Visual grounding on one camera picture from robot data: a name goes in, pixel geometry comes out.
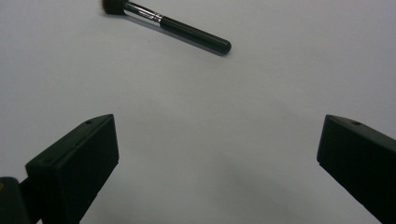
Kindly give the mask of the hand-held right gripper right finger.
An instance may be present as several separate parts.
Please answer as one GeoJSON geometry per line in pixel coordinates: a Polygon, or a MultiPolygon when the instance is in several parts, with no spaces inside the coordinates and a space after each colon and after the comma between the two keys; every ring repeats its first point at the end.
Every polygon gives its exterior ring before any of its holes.
{"type": "Polygon", "coordinates": [[[382,224],[396,224],[396,140],[355,120],[328,115],[317,161],[382,224]]]}

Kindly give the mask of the black makeup brush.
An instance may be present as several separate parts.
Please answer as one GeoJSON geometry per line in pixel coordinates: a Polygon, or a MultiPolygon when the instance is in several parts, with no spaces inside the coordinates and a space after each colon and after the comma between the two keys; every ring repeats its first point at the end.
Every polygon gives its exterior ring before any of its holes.
{"type": "Polygon", "coordinates": [[[141,21],[161,27],[166,32],[210,49],[217,54],[226,55],[232,48],[229,40],[166,17],[147,7],[140,6],[132,0],[101,0],[101,2],[103,11],[108,15],[138,18],[141,21]]]}

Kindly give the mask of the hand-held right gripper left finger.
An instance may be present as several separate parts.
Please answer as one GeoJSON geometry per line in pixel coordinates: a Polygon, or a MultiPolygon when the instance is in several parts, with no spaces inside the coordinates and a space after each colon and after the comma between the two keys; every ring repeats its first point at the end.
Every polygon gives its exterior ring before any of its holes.
{"type": "Polygon", "coordinates": [[[43,224],[79,224],[119,163],[115,119],[89,119],[26,165],[43,224]]]}

